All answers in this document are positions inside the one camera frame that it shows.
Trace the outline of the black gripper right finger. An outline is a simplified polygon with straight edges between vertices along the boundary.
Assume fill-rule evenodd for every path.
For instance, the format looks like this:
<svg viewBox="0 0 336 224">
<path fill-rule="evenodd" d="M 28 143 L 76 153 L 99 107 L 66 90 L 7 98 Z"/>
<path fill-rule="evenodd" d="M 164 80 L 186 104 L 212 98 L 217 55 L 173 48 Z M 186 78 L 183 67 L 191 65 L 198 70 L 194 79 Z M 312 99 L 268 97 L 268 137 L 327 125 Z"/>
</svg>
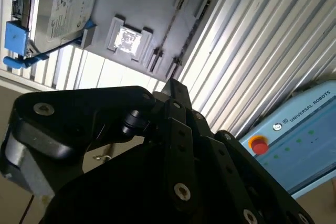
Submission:
<svg viewBox="0 0 336 224">
<path fill-rule="evenodd" d="M 187 125 L 208 223 L 313 223 L 311 216 L 226 131 L 191 110 Z"/>
</svg>

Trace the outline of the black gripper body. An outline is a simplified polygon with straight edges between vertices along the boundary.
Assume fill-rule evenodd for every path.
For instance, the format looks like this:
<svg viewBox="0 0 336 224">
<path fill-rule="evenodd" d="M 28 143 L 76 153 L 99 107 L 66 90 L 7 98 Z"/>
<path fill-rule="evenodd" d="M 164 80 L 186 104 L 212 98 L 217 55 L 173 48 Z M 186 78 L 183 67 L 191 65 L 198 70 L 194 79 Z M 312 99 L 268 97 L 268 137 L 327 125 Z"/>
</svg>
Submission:
<svg viewBox="0 0 336 224">
<path fill-rule="evenodd" d="M 141 144 L 63 187 L 44 222 L 235 223 L 214 169 L 191 143 Z"/>
</svg>

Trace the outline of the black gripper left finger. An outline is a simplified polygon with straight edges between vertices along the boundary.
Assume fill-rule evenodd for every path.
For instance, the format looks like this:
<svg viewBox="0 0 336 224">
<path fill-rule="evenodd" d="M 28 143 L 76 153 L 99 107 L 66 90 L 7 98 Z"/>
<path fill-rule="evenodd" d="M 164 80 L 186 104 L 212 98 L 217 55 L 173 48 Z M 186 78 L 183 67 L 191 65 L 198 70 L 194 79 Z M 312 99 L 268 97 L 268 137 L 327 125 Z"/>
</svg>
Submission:
<svg viewBox="0 0 336 224">
<path fill-rule="evenodd" d="M 159 95 L 139 86 L 28 93 L 14 102 L 1 172 L 49 206 L 71 181 L 138 145 L 193 145 L 191 110 L 174 79 Z"/>
</svg>

